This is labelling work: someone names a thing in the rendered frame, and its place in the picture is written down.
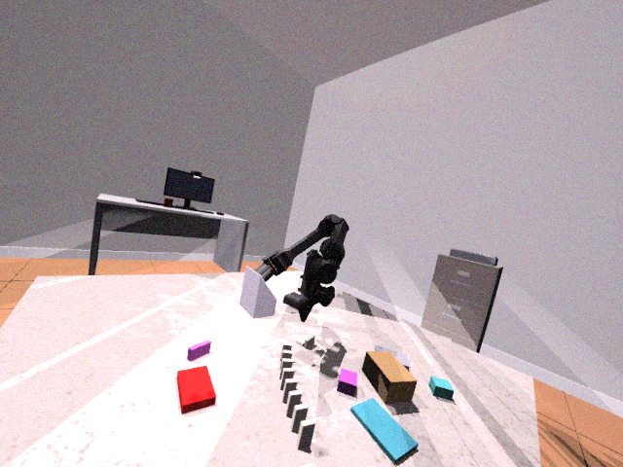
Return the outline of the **light blue flat block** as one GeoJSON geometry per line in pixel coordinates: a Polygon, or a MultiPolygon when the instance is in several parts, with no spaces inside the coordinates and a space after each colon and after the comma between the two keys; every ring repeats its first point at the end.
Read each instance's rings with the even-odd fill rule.
{"type": "Polygon", "coordinates": [[[419,444],[414,438],[374,398],[350,406],[350,412],[359,420],[359,423],[393,464],[418,448],[419,444]]]}

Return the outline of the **magenta block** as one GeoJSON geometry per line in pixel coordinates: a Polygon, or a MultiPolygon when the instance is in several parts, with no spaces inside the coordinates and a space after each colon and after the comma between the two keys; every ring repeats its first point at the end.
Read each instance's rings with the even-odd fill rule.
{"type": "Polygon", "coordinates": [[[354,397],[358,374],[341,368],[337,391],[354,397]]]}

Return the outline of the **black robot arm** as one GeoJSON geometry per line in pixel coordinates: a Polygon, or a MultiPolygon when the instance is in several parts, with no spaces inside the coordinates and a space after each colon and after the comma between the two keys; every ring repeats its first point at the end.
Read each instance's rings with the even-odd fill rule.
{"type": "Polygon", "coordinates": [[[345,257],[344,241],[348,230],[349,226],[344,218],[329,214],[323,218],[316,230],[291,247],[279,249],[265,256],[262,259],[264,263],[253,271],[259,274],[266,283],[273,275],[277,277],[292,266],[296,256],[322,238],[330,237],[320,245],[319,251],[323,257],[318,254],[317,250],[312,249],[307,253],[304,270],[304,273],[313,275],[320,282],[320,286],[316,286],[315,283],[311,286],[308,300],[314,298],[322,306],[328,306],[335,298],[335,288],[333,286],[326,288],[321,284],[329,285],[336,279],[337,270],[345,257]]]}

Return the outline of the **small cyan block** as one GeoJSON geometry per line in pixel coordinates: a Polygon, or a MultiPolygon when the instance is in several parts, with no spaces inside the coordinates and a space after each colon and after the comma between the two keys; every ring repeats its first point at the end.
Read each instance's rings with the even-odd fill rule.
{"type": "Polygon", "coordinates": [[[452,401],[455,390],[452,388],[448,380],[431,376],[428,385],[433,396],[438,396],[452,401]]]}

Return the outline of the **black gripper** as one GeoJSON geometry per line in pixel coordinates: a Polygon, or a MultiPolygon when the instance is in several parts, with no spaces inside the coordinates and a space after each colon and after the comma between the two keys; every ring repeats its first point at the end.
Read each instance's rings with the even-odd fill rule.
{"type": "Polygon", "coordinates": [[[301,295],[295,292],[286,294],[283,296],[282,302],[298,309],[301,321],[305,322],[312,310],[312,307],[318,304],[314,298],[312,298],[312,300],[308,300],[309,291],[314,283],[316,286],[320,286],[320,282],[313,275],[306,273],[301,274],[300,278],[303,280],[301,287],[298,288],[297,291],[300,292],[301,295]]]}

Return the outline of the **orange rectangular block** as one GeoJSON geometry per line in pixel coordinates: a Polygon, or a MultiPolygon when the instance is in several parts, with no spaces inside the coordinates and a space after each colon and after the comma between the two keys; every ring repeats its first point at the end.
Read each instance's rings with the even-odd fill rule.
{"type": "Polygon", "coordinates": [[[366,351],[362,373],[385,404],[412,402],[417,380],[390,351],[366,351]]]}

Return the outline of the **small purple rectangular block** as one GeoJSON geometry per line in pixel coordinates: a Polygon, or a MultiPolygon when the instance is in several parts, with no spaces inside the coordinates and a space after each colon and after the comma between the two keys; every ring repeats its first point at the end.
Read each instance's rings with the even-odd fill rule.
{"type": "Polygon", "coordinates": [[[202,341],[195,345],[192,345],[191,347],[188,348],[187,360],[192,362],[198,359],[199,357],[208,354],[210,350],[210,346],[211,346],[210,340],[202,341]]]}

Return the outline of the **red rectangular block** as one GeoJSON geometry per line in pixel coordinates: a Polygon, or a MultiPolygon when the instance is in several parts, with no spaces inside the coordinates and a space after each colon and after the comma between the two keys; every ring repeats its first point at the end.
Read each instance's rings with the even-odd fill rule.
{"type": "Polygon", "coordinates": [[[181,414],[215,405],[216,393],[207,366],[178,371],[176,381],[181,414]]]}

